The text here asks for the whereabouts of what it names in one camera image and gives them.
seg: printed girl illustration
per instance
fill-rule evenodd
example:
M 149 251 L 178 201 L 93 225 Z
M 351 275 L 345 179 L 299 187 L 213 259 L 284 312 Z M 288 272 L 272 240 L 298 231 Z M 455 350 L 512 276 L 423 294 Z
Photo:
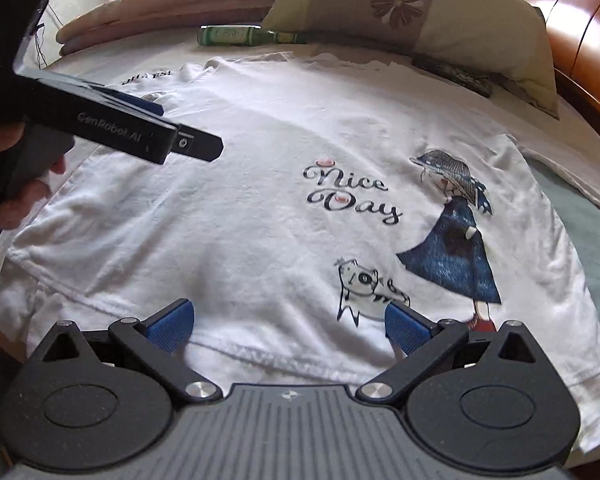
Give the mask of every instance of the printed girl illustration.
M 488 304 L 501 303 L 500 295 L 469 206 L 493 214 L 485 197 L 486 188 L 471 176 L 464 162 L 442 150 L 410 160 L 422 167 L 421 181 L 425 175 L 433 180 L 445 195 L 446 204 L 427 238 L 413 249 L 398 253 L 398 259 L 409 272 L 471 298 L 475 314 L 467 325 L 472 330 L 494 331 Z M 487 303 L 486 312 L 479 302 Z

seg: cartoon cat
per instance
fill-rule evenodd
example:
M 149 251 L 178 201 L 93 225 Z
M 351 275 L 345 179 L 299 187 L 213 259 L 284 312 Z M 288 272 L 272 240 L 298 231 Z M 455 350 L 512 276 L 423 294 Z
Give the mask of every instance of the cartoon cat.
M 384 308 L 391 300 L 398 300 L 405 304 L 410 304 L 410 298 L 403 291 L 399 290 L 393 280 L 382 278 L 377 269 L 367 269 L 358 264 L 355 259 L 339 259 L 336 262 L 338 273 L 340 275 L 340 306 L 338 317 L 340 320 L 345 310 L 349 310 L 353 317 L 353 322 L 358 326 L 360 316 L 369 319 L 383 320 Z M 351 295 L 360 298 L 356 305 L 349 304 Z

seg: brown flower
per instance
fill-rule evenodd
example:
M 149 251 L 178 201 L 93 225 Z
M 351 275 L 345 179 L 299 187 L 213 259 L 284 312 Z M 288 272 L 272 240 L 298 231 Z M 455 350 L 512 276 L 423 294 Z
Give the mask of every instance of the brown flower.
M 414 18 L 422 16 L 422 0 L 371 0 L 374 16 L 391 28 L 409 25 Z

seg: green bottle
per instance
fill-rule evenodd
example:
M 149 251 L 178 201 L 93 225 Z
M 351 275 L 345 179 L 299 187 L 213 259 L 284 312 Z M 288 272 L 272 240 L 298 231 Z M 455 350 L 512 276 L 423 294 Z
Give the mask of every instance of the green bottle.
M 271 32 L 257 25 L 205 25 L 198 31 L 201 46 L 259 46 L 270 43 L 306 43 L 300 34 Z

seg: hand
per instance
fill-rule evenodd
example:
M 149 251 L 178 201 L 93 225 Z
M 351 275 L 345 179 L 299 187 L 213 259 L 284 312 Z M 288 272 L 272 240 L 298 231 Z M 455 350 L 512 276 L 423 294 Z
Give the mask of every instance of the hand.
M 23 134 L 22 123 L 0 124 L 0 152 L 16 144 Z M 62 174 L 65 168 L 64 157 L 61 157 L 49 170 Z M 39 180 L 32 180 L 25 184 L 15 198 L 0 204 L 0 229 L 17 229 L 31 212 L 33 205 L 38 200 L 48 198 L 50 193 L 47 185 Z

